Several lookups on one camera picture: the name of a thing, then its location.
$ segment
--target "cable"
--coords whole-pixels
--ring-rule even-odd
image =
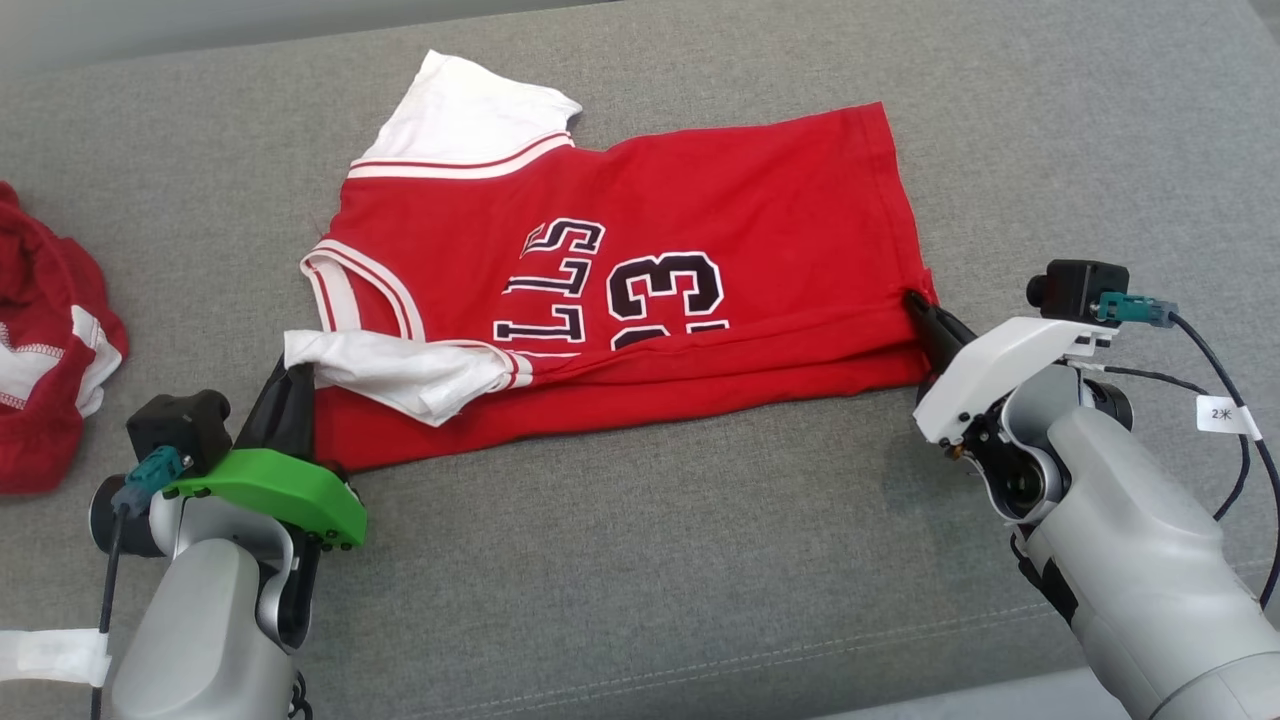
[[[1211,348],[1208,343],[1204,342],[1204,338],[1196,332],[1196,328],[1193,328],[1190,323],[1184,320],[1178,313],[1170,313],[1169,319],[1175,325],[1181,328],[1183,332],[1187,333],[1187,337],[1192,338],[1192,342],[1201,348],[1201,352],[1204,354],[1208,364],[1213,366],[1213,372],[1217,373],[1219,379],[1222,380],[1222,386],[1226,387],[1226,392],[1231,396],[1231,401],[1235,402],[1236,407],[1244,410],[1247,407],[1244,398],[1240,396],[1240,391],[1235,388],[1235,383],[1231,382],[1231,377],[1226,374],[1226,368],[1222,366],[1222,363],[1217,359],[1213,348]],[[1253,441],[1253,445],[1258,448],[1258,455],[1262,456],[1262,466],[1267,469],[1267,478],[1271,480],[1271,492],[1276,502],[1276,521],[1280,523],[1280,473],[1276,471],[1275,460],[1271,459],[1271,451],[1267,450],[1267,443],[1262,439],[1261,434]],[[1263,610],[1267,603],[1271,602],[1271,594],[1276,589],[1276,580],[1280,580],[1280,529],[1276,532],[1276,550],[1271,559],[1271,571],[1267,573],[1267,582],[1262,585],[1262,594],[1258,597],[1258,602],[1262,605]]]
[[[1152,380],[1161,380],[1169,384],[1175,384],[1181,388],[1187,388],[1196,395],[1208,395],[1208,391],[1201,386],[1187,382],[1172,375],[1166,375],[1165,373],[1156,373],[1152,370],[1139,370],[1137,368],[1119,368],[1116,365],[1103,365],[1102,370],[1106,373],[1115,373],[1117,375],[1134,375],[1138,378],[1148,378]],[[1249,461],[1249,441],[1244,436],[1235,436],[1240,441],[1240,474],[1235,479],[1235,486],[1231,487],[1231,492],[1228,493],[1226,500],[1222,505],[1213,512],[1213,520],[1221,521],[1226,516],[1226,512],[1231,510],[1235,501],[1240,498],[1240,493],[1244,492],[1244,482],[1249,478],[1251,461]]]
[[[108,634],[111,630],[111,605],[115,602],[115,575],[120,566],[120,542],[124,538],[124,520],[129,515],[129,506],[122,505],[115,511],[115,523],[111,524],[111,550],[106,555],[106,580],[102,583],[102,612],[97,619],[97,632]],[[102,688],[93,688],[90,694],[88,716],[91,720],[102,717]]]
[[[289,719],[292,720],[298,712],[302,714],[303,720],[312,720],[314,717],[311,712],[311,703],[307,702],[307,680],[302,676],[301,670],[298,670],[297,679],[293,682],[293,698],[289,701]]]

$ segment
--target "gray fabric surface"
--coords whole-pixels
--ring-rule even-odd
[[[1280,0],[1249,0],[1249,4],[1258,12],[1271,37],[1280,42]]]
[[[1280,428],[1280,51],[1243,0],[618,3],[154,58],[0,90],[0,177],[106,273],[133,356],[54,495],[0,501],[0,628],[88,626],[84,509],[128,414],[219,388],[237,427],[316,327],[296,270],[429,47],[564,90],[580,145],[883,100],[925,260],[984,331],[1056,256],[1179,300]],[[1108,356],[1208,383],[1172,332]],[[1121,382],[1206,503],[1236,445]],[[911,391],[538,439],[358,478],[370,544],[325,559],[301,656],[317,717],[803,717],[1078,665]],[[1261,475],[1226,521],[1257,585]],[[122,652],[164,570],[128,559]],[[65,719],[79,688],[0,685]]]
[[[929,696],[867,710],[828,715],[820,720],[1130,720],[1088,667],[1009,680]]]

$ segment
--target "white tag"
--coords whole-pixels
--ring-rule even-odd
[[[1231,433],[1262,439],[1262,432],[1248,406],[1236,407],[1230,397],[1201,395],[1196,397],[1196,428],[1207,433]]]

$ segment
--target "number 3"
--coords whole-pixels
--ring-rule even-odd
[[[705,252],[664,252],[657,258],[636,258],[618,264],[609,273],[609,314],[620,320],[641,320],[649,316],[649,297],[671,296],[678,292],[676,278],[689,277],[694,287],[684,292],[685,315],[710,315],[724,299],[719,266]],[[727,320],[689,323],[687,332],[724,329]],[[613,337],[613,350],[652,337],[669,336],[660,324],[628,328]]]

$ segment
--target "basketball jersey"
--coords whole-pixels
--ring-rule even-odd
[[[881,105],[576,147],[556,90],[428,54],[302,260],[324,332],[287,333],[321,459],[918,382],[933,295]]]

